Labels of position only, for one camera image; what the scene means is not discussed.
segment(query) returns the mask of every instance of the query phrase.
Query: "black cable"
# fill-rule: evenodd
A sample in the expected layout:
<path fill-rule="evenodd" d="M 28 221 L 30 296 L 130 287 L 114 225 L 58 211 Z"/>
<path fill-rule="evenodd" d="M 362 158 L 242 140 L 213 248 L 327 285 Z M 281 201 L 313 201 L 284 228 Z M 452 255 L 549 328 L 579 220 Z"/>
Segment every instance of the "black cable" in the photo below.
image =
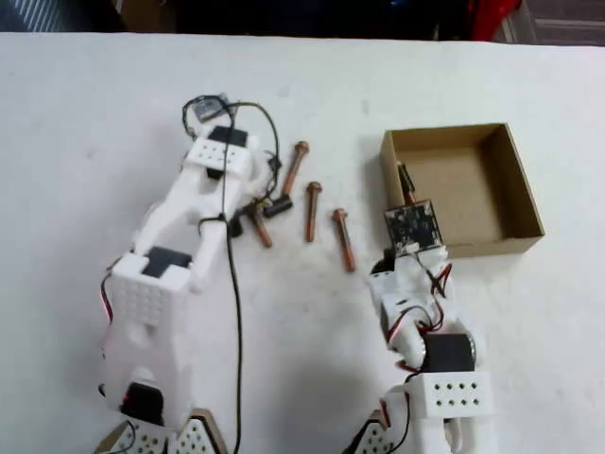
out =
<path fill-rule="evenodd" d="M 265 116 L 265 118 L 267 119 L 268 123 L 271 126 L 271 130 L 273 132 L 273 139 L 275 141 L 274 156 L 277 159 L 277 161 L 279 161 L 279 159 L 280 159 L 280 138 L 277 134 L 277 128 L 275 128 L 275 123 L 273 123 L 273 119 L 271 118 L 271 115 L 269 115 L 267 110 L 256 102 L 247 102 L 247 101 L 238 101 L 238 102 L 233 102 L 233 103 L 227 105 L 227 108 L 229 108 L 229 109 L 231 109 L 233 107 L 253 107 L 253 108 L 261 111 L 261 113 Z M 273 193 L 273 191 L 275 191 L 275 188 L 277 187 L 278 177 L 279 177 L 279 168 L 276 166 L 275 169 L 273 170 L 273 178 L 271 179 L 271 181 L 268 182 L 267 188 L 265 190 L 265 195 L 263 196 L 263 198 L 261 200 L 258 201 L 259 203 L 270 199 L 271 194 Z"/>
<path fill-rule="evenodd" d="M 189 112 L 189 108 L 204 100 L 204 99 L 215 99 L 220 103 L 222 109 L 229 115 L 231 120 L 231 124 L 229 126 L 229 131 L 227 133 L 227 140 L 225 143 L 224 150 L 224 159 L 223 159 L 223 178 L 222 178 L 222 200 L 221 200 L 221 212 L 217 217 L 214 218 L 203 218 L 198 223 L 199 234 L 201 235 L 201 224 L 206 221 L 220 221 L 224 222 L 226 228 L 226 238 L 227 238 L 227 256 L 229 259 L 229 270 L 231 273 L 231 279 L 233 283 L 233 293 L 235 295 L 235 311 L 236 311 L 236 319 L 237 319 L 237 385 L 236 385 L 236 396 L 235 396 L 235 417 L 236 417 L 236 436 L 235 436 L 235 447 L 233 448 L 233 454 L 237 454 L 239 452 L 239 447 L 241 445 L 242 439 L 242 371 L 243 371 L 243 351 L 244 351 L 244 342 L 243 342 L 243 327 L 242 327 L 242 310 L 241 310 L 241 297 L 239 294 L 239 284 L 237 282 L 237 272 L 235 270 L 235 261 L 233 259 L 233 244 L 232 244 L 232 233 L 229 226 L 229 221 L 227 220 L 227 215 L 225 213 L 225 187 L 226 187 L 226 178 L 227 174 L 227 152 L 229 150 L 229 144 L 231 142 L 231 138 L 233 135 L 233 130 L 235 129 L 235 114 L 232 113 L 231 108 L 239 108 L 239 107 L 254 107 L 261 111 L 263 115 L 267 118 L 268 123 L 271 126 L 273 131 L 273 137 L 275 139 L 275 153 L 274 156 L 276 160 L 279 162 L 280 159 L 280 142 L 279 136 L 277 134 L 277 129 L 275 128 L 275 123 L 273 123 L 273 119 L 268 114 L 267 110 L 260 104 L 255 102 L 234 102 L 231 104 L 225 103 L 219 96 L 197 96 L 193 99 L 190 99 L 182 106 L 182 125 L 185 129 L 187 135 L 189 135 L 192 139 L 196 139 L 195 131 L 189 126 L 187 121 L 187 114 Z M 279 167 L 275 166 L 273 170 L 273 178 L 267 184 L 265 195 L 256 203 L 261 203 L 266 200 L 270 200 L 270 196 L 277 187 L 277 180 L 279 177 Z M 235 210 L 233 216 L 239 216 L 239 211 Z"/>
<path fill-rule="evenodd" d="M 243 339 L 243 327 L 242 327 L 242 305 L 241 297 L 239 295 L 239 284 L 237 282 L 237 272 L 235 271 L 235 260 L 233 259 L 233 244 L 232 235 L 229 228 L 229 222 L 225 218 L 225 215 L 221 213 L 215 218 L 204 218 L 198 223 L 199 234 L 201 235 L 201 224 L 208 221 L 220 221 L 224 222 L 225 228 L 227 229 L 227 257 L 229 259 L 229 271 L 231 273 L 231 280 L 233 283 L 233 293 L 235 294 L 235 311 L 237 319 L 237 385 L 235 395 L 235 417 L 236 417 L 236 436 L 235 436 L 235 447 L 233 448 L 233 454 L 239 452 L 239 446 L 242 440 L 242 369 L 244 362 L 244 339 Z"/>
<path fill-rule="evenodd" d="M 134 424 L 129 420 L 126 421 L 126 424 L 129 425 L 130 430 L 132 431 L 132 438 L 130 439 L 130 444 L 126 447 L 123 447 L 119 451 L 106 451 L 101 454 L 124 454 L 125 452 L 128 452 L 129 449 L 131 449 L 134 446 L 134 443 L 136 440 L 136 428 L 134 428 Z"/>
<path fill-rule="evenodd" d="M 437 289 L 437 291 L 439 292 L 439 295 L 441 295 L 442 298 L 445 298 L 445 292 L 443 291 L 443 288 L 441 287 L 441 283 L 439 282 L 439 279 L 436 278 L 433 275 L 433 273 L 423 264 L 423 262 L 420 261 L 420 257 L 418 256 L 418 253 L 415 253 L 414 256 L 416 257 L 416 261 L 418 262 L 418 264 L 426 272 L 428 279 L 431 281 L 431 285 Z"/>
<path fill-rule="evenodd" d="M 407 419 L 406 419 L 406 429 L 404 431 L 404 436 L 401 438 L 401 440 L 399 441 L 399 443 L 397 445 L 395 445 L 394 447 L 389 449 L 389 451 L 387 451 L 387 454 L 391 454 L 392 452 L 395 452 L 397 449 L 399 449 L 401 447 L 401 445 L 404 443 L 404 441 L 406 440 L 407 434 L 409 433 L 410 414 L 409 414 L 409 394 L 408 393 L 406 393 L 406 402 L 407 402 Z"/>

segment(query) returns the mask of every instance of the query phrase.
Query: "white robot part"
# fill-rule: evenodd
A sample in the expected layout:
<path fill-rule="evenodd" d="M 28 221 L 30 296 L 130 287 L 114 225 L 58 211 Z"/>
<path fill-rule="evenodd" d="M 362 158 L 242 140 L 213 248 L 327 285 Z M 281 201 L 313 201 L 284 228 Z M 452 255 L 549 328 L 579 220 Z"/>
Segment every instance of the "white robot part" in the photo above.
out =
<path fill-rule="evenodd" d="M 225 244 L 225 222 L 216 219 L 221 213 L 231 219 L 238 207 L 262 197 L 268 182 L 268 163 L 256 138 L 249 136 L 246 146 L 230 144 L 227 153 L 225 148 L 225 143 L 207 137 L 195 141 L 166 198 L 147 215 L 132 251 L 106 279 L 114 309 L 102 345 L 107 402 L 124 411 L 132 383 L 158 390 L 156 407 L 162 415 L 156 424 L 172 429 L 182 428 L 193 405 L 194 356 L 183 328 L 191 300 L 208 285 Z M 214 221 L 202 221 L 208 218 Z M 199 229 L 199 245 L 192 255 L 158 247 L 183 224 Z"/>
<path fill-rule="evenodd" d="M 393 268 L 370 276 L 372 302 L 389 348 L 402 355 L 413 374 L 387 393 L 383 417 L 371 417 L 346 452 L 496 454 L 485 344 L 460 317 L 445 247 L 397 257 Z M 442 334 L 466 336 L 465 355 L 470 349 L 473 370 L 435 372 L 427 367 L 426 336 Z M 373 434 L 385 442 L 377 445 Z"/>
<path fill-rule="evenodd" d="M 105 445 L 110 448 L 98 449 L 96 454 L 226 454 L 227 449 L 211 413 L 207 410 L 195 412 L 201 416 L 191 416 L 179 431 L 131 419 L 129 424 L 121 425 L 117 429 L 119 432 L 109 437 Z"/>

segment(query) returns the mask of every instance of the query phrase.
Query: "copper screw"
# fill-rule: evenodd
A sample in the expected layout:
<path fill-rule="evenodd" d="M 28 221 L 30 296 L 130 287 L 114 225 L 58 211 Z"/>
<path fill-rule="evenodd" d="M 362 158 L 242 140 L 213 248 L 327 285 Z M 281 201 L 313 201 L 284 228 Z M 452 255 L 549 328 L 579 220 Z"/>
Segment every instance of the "copper screw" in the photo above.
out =
<path fill-rule="evenodd" d="M 309 205 L 306 214 L 306 241 L 312 243 L 315 239 L 315 215 L 318 212 L 318 195 L 321 192 L 321 184 L 319 182 L 309 183 L 306 192 L 309 194 Z"/>
<path fill-rule="evenodd" d="M 273 241 L 271 240 L 271 236 L 268 234 L 267 227 L 265 227 L 265 222 L 263 221 L 263 217 L 258 209 L 255 206 L 252 206 L 247 210 L 248 218 L 254 225 L 254 229 L 256 233 L 261 238 L 263 245 L 266 248 L 270 248 L 273 246 Z"/>
<path fill-rule="evenodd" d="M 351 240 L 349 232 L 347 232 L 347 224 L 344 219 L 347 218 L 347 212 L 342 208 L 334 210 L 332 220 L 336 223 L 338 229 L 338 239 L 340 240 L 340 248 L 344 258 L 344 267 L 348 272 L 355 271 L 355 258 L 353 257 L 353 249 L 351 248 Z"/>
<path fill-rule="evenodd" d="M 290 195 L 290 191 L 292 190 L 292 184 L 294 184 L 294 179 L 296 178 L 296 174 L 299 171 L 299 167 L 301 166 L 301 161 L 303 160 L 303 156 L 309 152 L 309 144 L 304 141 L 299 142 L 294 146 L 294 160 L 292 164 L 290 164 L 290 169 L 285 176 L 284 187 L 282 187 L 282 194 L 287 196 Z"/>

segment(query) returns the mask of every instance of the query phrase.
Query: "perforated white panel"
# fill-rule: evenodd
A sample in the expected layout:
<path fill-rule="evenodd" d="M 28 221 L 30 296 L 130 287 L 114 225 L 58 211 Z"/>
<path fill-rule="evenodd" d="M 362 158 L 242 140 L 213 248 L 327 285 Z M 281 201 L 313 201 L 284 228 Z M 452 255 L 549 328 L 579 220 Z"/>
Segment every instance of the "perforated white panel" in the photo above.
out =
<path fill-rule="evenodd" d="M 406 385 L 416 418 L 457 418 L 493 414 L 487 372 L 421 374 Z"/>
<path fill-rule="evenodd" d="M 165 428 L 149 423 L 132 421 L 134 426 L 134 443 L 125 451 L 128 454 L 162 454 L 167 440 Z M 126 449 L 132 443 L 132 428 L 126 426 L 110 452 Z"/>
<path fill-rule="evenodd" d="M 156 279 L 141 274 L 147 262 L 146 257 L 128 253 L 115 265 L 110 281 L 112 302 L 125 318 L 157 326 L 163 309 L 184 290 L 190 271 L 170 266 Z"/>
<path fill-rule="evenodd" d="M 187 422 L 176 445 L 171 446 L 168 452 L 170 454 L 216 454 L 206 428 L 199 419 L 190 419 Z"/>
<path fill-rule="evenodd" d="M 224 156 L 225 144 L 200 137 L 187 154 L 185 162 L 222 170 Z M 246 148 L 229 145 L 227 171 L 242 177 L 249 177 L 251 172 L 250 152 Z"/>
<path fill-rule="evenodd" d="M 392 446 L 382 426 L 378 423 L 369 423 L 355 454 L 385 454 Z"/>

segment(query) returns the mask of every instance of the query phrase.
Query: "cardboard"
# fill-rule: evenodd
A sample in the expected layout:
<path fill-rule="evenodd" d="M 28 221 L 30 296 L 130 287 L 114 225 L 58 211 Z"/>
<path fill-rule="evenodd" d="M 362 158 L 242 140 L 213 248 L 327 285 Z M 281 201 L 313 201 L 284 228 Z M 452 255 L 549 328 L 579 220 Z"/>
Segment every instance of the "cardboard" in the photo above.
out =
<path fill-rule="evenodd" d="M 452 257 L 522 253 L 545 235 L 506 124 L 387 131 L 381 164 L 389 208 L 405 204 L 397 163 L 416 199 L 431 199 Z"/>

